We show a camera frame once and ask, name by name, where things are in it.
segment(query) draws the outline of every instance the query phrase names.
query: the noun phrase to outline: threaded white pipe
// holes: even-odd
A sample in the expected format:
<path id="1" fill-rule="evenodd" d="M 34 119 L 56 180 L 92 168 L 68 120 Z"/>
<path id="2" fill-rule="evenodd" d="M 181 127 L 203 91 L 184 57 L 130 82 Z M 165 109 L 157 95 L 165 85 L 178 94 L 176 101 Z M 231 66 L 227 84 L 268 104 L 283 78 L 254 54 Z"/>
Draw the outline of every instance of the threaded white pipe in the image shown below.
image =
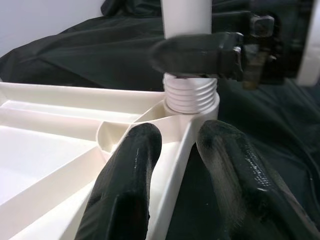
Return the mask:
<path id="1" fill-rule="evenodd" d="M 211 34 L 212 0 L 162 0 L 165 38 Z M 163 85 L 167 106 L 175 112 L 197 114 L 216 101 L 217 80 L 175 78 L 165 74 Z"/>

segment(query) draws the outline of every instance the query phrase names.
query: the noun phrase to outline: white plastic part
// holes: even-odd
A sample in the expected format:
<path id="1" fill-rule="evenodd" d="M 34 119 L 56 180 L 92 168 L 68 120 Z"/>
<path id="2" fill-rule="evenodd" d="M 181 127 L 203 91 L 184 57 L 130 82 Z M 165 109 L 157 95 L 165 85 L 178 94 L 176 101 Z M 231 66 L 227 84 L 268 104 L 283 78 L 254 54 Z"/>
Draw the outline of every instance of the white plastic part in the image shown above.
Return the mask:
<path id="1" fill-rule="evenodd" d="M 309 33 L 296 79 L 300 86 L 314 86 L 320 78 L 320 0 L 313 2 Z"/>
<path id="2" fill-rule="evenodd" d="M 163 92 L 0 82 L 0 240 L 71 240 L 94 181 L 130 128 L 162 135 L 150 186 L 148 240 L 164 240 L 199 128 L 216 119 L 219 96 L 200 114 L 179 114 Z"/>
<path id="3" fill-rule="evenodd" d="M 211 34 L 212 0 L 161 0 L 165 38 Z M 213 78 L 175 78 L 165 74 L 167 106 L 175 112 L 197 114 L 209 109 L 217 98 Z"/>

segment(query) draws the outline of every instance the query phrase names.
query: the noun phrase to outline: black fabric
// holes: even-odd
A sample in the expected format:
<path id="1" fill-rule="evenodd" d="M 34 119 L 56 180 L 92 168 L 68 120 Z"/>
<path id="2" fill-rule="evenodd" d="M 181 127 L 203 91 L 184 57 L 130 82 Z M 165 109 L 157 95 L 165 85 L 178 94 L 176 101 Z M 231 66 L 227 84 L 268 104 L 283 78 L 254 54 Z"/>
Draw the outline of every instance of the black fabric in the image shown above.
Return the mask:
<path id="1" fill-rule="evenodd" d="M 226 2 L 244 8 L 248 1 L 216 1 L 216 11 L 229 9 Z M 113 12 L 103 7 L 106 16 L 0 58 L 0 78 L 11 83 L 162 91 L 162 74 L 148 63 L 148 50 L 164 39 L 162 19 L 156 17 L 160 0 L 110 3 L 119 5 L 110 8 Z M 307 89 L 286 81 L 283 86 L 245 91 L 235 81 L 221 80 L 218 93 L 218 118 L 248 135 L 319 228 L 320 219 L 313 213 L 320 211 L 320 85 Z M 220 232 L 211 181 L 193 148 L 167 240 L 217 239 Z"/>

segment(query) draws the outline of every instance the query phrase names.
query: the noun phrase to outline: white pipe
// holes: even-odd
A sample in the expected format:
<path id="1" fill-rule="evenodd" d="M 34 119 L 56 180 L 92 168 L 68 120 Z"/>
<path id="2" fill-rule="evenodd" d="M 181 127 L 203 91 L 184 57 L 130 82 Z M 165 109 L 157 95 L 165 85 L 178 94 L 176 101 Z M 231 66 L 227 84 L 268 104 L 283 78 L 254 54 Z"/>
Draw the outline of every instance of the white pipe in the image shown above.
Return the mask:
<path id="1" fill-rule="evenodd" d="M 181 35 L 211 34 L 212 0 L 162 0 L 166 39 Z M 198 114 L 214 105 L 217 80 L 213 78 L 178 79 L 164 75 L 166 105 L 183 114 Z"/>

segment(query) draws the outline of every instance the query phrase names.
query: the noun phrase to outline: white wall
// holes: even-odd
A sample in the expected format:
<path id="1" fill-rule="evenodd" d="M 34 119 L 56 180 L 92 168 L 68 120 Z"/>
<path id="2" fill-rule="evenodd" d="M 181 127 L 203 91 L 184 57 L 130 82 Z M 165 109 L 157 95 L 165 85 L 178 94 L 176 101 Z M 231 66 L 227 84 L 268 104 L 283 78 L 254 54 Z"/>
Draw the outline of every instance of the white wall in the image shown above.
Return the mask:
<path id="1" fill-rule="evenodd" d="M 102 16 L 104 0 L 0 0 L 0 56 Z"/>

